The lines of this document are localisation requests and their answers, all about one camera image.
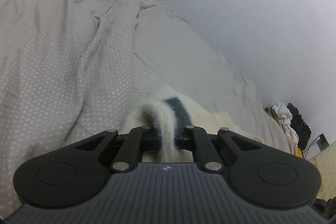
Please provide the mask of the white crumpled cloth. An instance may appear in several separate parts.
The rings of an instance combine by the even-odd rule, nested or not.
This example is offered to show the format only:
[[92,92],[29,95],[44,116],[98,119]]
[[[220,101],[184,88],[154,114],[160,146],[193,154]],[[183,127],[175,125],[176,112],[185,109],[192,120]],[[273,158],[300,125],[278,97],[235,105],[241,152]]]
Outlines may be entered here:
[[276,103],[271,107],[272,114],[275,115],[276,121],[282,128],[283,132],[287,137],[291,139],[291,142],[298,146],[299,137],[295,131],[295,129],[291,126],[291,120],[293,119],[293,115],[290,110],[287,108],[284,103]]

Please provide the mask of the yellow cloth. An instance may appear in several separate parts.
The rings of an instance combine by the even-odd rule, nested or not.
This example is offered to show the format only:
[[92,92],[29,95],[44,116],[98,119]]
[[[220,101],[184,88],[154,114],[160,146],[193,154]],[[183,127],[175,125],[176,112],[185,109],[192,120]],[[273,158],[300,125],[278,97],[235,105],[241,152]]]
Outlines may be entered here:
[[298,147],[295,147],[295,156],[296,157],[299,157],[301,159],[305,159],[304,155],[303,155],[303,152],[298,148]]

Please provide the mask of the cream foam pillow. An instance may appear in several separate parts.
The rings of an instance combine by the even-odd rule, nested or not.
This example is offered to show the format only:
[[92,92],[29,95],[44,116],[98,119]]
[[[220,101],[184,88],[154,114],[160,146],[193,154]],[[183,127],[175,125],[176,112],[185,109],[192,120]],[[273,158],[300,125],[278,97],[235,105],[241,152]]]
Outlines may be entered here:
[[329,200],[336,196],[336,144],[333,142],[309,160],[320,172],[321,187],[317,198]]

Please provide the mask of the grey bed cover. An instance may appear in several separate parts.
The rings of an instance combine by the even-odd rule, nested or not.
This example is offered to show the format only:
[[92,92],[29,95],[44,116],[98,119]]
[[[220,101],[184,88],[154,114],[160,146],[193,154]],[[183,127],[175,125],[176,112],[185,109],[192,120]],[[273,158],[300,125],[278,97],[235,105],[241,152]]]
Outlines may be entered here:
[[120,130],[162,86],[289,152],[253,82],[160,0],[1,0],[1,216],[18,166]]

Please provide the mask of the black garment pile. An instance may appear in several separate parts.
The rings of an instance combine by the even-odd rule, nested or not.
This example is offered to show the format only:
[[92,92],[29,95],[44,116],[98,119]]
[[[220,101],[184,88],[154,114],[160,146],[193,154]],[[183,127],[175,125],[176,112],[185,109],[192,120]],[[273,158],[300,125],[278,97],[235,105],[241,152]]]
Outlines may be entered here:
[[291,103],[287,104],[287,108],[292,114],[291,128],[294,129],[298,135],[298,147],[300,150],[304,150],[307,147],[307,143],[311,136],[311,129],[303,120],[298,108]]

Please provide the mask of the cardboard box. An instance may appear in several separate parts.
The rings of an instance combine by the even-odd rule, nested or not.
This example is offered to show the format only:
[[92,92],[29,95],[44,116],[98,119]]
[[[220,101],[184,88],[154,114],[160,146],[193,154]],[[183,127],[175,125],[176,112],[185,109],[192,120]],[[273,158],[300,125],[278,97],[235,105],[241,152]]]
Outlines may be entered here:
[[276,121],[278,120],[278,117],[277,117],[276,113],[273,111],[272,108],[265,107],[264,111],[274,120],[276,120]]

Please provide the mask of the black wall charger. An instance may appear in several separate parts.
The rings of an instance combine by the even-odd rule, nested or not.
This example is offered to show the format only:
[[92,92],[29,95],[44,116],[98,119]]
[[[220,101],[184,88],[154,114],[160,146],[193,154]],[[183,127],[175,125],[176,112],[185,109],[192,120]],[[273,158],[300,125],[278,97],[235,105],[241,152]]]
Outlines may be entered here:
[[329,142],[327,141],[324,134],[320,134],[318,136],[317,144],[318,144],[318,147],[319,147],[320,151],[323,151],[324,149],[329,147]]

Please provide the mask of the cream sweater with blue stripes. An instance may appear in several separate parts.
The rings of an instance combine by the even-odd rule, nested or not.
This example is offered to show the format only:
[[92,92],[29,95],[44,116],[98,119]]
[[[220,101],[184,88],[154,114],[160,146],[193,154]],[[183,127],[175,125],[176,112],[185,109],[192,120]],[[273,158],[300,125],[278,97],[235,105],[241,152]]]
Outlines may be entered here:
[[121,132],[127,134],[136,127],[149,126],[159,136],[159,147],[143,155],[145,162],[190,162],[191,152],[177,147],[177,138],[186,126],[197,126],[216,135],[221,127],[259,143],[264,140],[235,125],[227,112],[211,113],[192,98],[162,85],[131,108]]

